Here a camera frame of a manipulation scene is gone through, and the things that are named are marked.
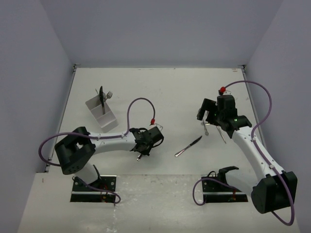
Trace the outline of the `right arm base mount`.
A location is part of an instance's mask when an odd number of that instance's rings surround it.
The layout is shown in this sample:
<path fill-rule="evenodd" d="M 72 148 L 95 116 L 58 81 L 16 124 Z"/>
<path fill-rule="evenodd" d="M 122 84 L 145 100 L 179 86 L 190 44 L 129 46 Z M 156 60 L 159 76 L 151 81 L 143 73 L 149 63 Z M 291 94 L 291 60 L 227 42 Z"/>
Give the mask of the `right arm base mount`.
<path fill-rule="evenodd" d="M 193 186 L 192 199 L 198 206 L 207 203 L 234 203 L 248 202 L 247 195 L 242 191 L 230 186 L 226 180 L 226 174 L 230 171 L 239 170 L 236 166 L 224 167 L 216 171 L 211 171 L 208 175 L 202 176 Z M 202 185 L 203 201 L 198 202 L 195 198 L 197 185 Z"/>

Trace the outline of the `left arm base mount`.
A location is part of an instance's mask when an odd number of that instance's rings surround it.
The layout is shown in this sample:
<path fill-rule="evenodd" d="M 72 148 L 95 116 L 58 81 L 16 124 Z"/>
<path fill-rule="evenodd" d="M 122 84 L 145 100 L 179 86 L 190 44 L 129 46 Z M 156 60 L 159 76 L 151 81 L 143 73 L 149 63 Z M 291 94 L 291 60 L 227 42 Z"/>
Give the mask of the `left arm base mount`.
<path fill-rule="evenodd" d="M 116 193 L 117 176 L 100 175 L 100 179 L 85 185 L 79 178 L 73 177 L 70 202 L 112 203 L 121 201 Z"/>

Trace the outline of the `large steel spoon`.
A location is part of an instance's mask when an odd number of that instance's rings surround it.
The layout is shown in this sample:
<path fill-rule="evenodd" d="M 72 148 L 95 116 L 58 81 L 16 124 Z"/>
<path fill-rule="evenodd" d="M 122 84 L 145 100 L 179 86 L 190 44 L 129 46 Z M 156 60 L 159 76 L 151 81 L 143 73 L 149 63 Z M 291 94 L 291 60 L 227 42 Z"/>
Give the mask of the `large steel spoon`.
<path fill-rule="evenodd" d="M 224 137 L 224 135 L 222 133 L 222 130 L 221 130 L 220 126 L 216 126 L 216 128 L 217 128 L 217 130 L 218 130 L 218 132 L 219 132 L 223 142 L 226 144 L 226 140 L 225 140 L 225 137 Z"/>

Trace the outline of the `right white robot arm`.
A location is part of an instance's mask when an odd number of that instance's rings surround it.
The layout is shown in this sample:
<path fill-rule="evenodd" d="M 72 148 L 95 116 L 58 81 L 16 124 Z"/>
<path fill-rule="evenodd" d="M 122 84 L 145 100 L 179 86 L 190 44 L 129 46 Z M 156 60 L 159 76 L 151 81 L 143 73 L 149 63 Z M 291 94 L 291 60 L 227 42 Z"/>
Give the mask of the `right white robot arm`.
<path fill-rule="evenodd" d="M 287 172 L 269 154 L 253 132 L 246 116 L 239 115 L 232 95 L 219 95 L 216 101 L 204 99 L 197 119 L 219 126 L 241 149 L 255 172 L 252 178 L 236 166 L 218 171 L 217 186 L 236 188 L 251 197 L 256 210 L 265 214 L 291 206 L 295 200 L 297 177 Z"/>

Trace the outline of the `small ornate steel spoon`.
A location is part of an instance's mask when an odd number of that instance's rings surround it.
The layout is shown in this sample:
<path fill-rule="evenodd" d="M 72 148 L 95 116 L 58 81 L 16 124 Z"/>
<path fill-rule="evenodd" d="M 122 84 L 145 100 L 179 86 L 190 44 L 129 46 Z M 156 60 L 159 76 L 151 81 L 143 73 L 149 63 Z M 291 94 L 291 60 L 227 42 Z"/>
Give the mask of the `small ornate steel spoon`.
<path fill-rule="evenodd" d="M 207 130 L 207 126 L 203 125 L 203 127 L 204 127 L 205 135 L 206 135 L 206 136 L 209 136 L 209 132 L 208 132 L 208 130 Z"/>

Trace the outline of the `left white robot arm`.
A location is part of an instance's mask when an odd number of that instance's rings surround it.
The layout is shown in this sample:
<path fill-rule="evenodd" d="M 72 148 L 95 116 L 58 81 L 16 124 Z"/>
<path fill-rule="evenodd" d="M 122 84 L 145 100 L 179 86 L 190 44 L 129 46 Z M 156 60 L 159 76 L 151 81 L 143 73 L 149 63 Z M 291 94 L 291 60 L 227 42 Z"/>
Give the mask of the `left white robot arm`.
<path fill-rule="evenodd" d="M 55 152 L 64 175 L 75 175 L 91 191 L 101 185 L 101 178 L 89 160 L 93 155 L 111 151 L 134 151 L 139 158 L 149 156 L 150 151 L 164 141 L 161 130 L 131 128 L 128 133 L 90 133 L 79 127 L 55 146 Z"/>

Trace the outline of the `clear plastic utensil container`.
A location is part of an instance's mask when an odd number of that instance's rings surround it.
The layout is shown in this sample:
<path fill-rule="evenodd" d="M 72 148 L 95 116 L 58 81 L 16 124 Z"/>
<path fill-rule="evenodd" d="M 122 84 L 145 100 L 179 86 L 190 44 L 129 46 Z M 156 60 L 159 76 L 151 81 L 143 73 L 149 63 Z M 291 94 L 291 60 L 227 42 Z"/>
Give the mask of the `clear plastic utensil container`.
<path fill-rule="evenodd" d="M 102 107 L 99 96 L 87 100 L 85 104 L 104 133 L 107 133 L 118 126 L 116 116 L 106 102 L 104 103 L 104 107 Z"/>

